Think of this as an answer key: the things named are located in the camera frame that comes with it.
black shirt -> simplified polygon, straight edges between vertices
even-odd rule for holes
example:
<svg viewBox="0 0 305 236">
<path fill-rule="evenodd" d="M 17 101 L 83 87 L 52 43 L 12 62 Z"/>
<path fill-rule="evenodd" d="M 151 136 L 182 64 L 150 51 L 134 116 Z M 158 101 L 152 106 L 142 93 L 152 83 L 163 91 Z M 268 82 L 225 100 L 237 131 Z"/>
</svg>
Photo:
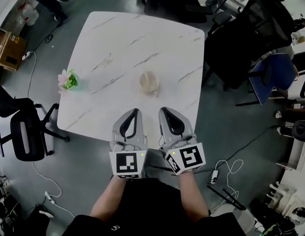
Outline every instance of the black shirt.
<svg viewBox="0 0 305 236">
<path fill-rule="evenodd" d="M 232 213 L 191 223 L 183 210 L 180 191 L 157 179 L 146 178 L 127 182 L 119 208 L 109 223 L 79 215 L 63 236 L 165 233 L 245 235 Z"/>
</svg>

cardboard box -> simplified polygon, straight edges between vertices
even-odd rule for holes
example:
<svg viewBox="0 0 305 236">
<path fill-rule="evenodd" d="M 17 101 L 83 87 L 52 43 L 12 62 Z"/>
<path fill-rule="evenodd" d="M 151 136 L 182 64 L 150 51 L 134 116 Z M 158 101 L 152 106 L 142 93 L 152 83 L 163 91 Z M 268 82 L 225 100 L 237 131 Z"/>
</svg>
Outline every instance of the cardboard box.
<svg viewBox="0 0 305 236">
<path fill-rule="evenodd" d="M 0 66 L 17 71 L 25 54 L 27 42 L 11 32 L 0 31 Z"/>
</svg>

flower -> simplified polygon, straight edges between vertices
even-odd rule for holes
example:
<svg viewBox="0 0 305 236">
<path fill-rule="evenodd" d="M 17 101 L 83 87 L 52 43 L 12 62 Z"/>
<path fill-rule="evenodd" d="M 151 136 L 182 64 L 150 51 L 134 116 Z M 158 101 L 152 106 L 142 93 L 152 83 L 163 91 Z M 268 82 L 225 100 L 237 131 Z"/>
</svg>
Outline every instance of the flower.
<svg viewBox="0 0 305 236">
<path fill-rule="evenodd" d="M 62 74 L 58 75 L 59 85 L 63 86 L 67 83 L 68 78 L 70 77 L 70 73 L 66 73 L 65 69 L 63 69 Z"/>
<path fill-rule="evenodd" d="M 60 91 L 59 91 L 60 94 L 62 94 L 63 92 L 66 92 L 65 88 L 63 88 L 63 87 L 59 87 L 59 88 L 60 88 Z"/>
</svg>

plug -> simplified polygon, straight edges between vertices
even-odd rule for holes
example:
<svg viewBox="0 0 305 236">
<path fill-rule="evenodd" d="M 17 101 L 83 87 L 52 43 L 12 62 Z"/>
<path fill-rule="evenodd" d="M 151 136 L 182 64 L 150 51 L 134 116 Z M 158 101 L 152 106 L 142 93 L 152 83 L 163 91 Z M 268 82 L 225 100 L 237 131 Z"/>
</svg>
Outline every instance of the plug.
<svg viewBox="0 0 305 236">
<path fill-rule="evenodd" d="M 25 55 L 23 55 L 22 60 L 25 60 L 31 56 L 33 52 L 27 52 Z"/>
<path fill-rule="evenodd" d="M 217 177 L 218 177 L 218 173 L 219 173 L 219 171 L 218 170 L 214 170 L 213 171 L 213 174 L 212 174 L 212 179 L 211 179 L 211 184 L 214 184 L 214 183 L 216 183 L 216 181 L 217 181 Z"/>
<path fill-rule="evenodd" d="M 48 200 L 55 205 L 54 199 L 50 196 L 50 194 L 46 191 L 44 192 L 44 195 L 48 198 Z"/>
</svg>

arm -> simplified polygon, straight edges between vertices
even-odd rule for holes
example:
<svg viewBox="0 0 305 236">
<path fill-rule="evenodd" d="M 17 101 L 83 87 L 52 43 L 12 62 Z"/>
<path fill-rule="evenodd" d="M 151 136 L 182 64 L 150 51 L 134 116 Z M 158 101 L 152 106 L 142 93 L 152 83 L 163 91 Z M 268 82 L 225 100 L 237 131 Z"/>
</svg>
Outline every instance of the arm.
<svg viewBox="0 0 305 236">
<path fill-rule="evenodd" d="M 125 184 L 126 179 L 113 176 L 105 191 L 94 204 L 90 216 L 108 222 L 119 207 Z"/>
<path fill-rule="evenodd" d="M 184 211 L 192 222 L 209 217 L 205 200 L 197 186 L 193 172 L 179 175 L 181 202 Z"/>
</svg>

